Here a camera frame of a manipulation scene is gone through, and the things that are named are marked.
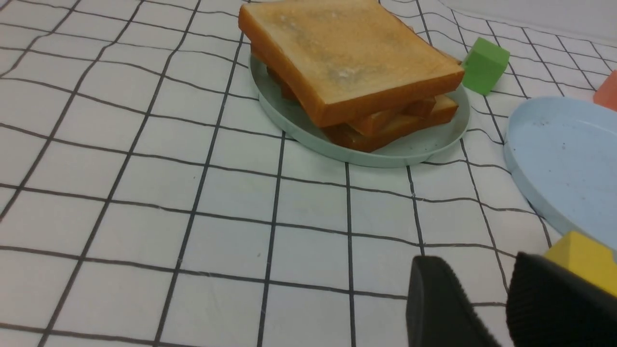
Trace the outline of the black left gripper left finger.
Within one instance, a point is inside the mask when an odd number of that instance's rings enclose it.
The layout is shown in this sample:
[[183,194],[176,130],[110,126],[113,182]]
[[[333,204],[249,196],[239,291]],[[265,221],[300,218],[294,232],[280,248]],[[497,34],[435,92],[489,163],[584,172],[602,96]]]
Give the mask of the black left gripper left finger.
[[434,255],[412,261],[406,307],[410,347],[499,347],[449,264]]

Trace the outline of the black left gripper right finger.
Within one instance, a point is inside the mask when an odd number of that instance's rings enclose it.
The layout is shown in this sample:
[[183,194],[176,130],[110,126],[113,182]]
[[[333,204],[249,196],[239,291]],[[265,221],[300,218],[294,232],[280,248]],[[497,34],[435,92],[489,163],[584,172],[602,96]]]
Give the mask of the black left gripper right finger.
[[516,255],[506,322],[516,347],[614,347],[617,300],[537,254]]

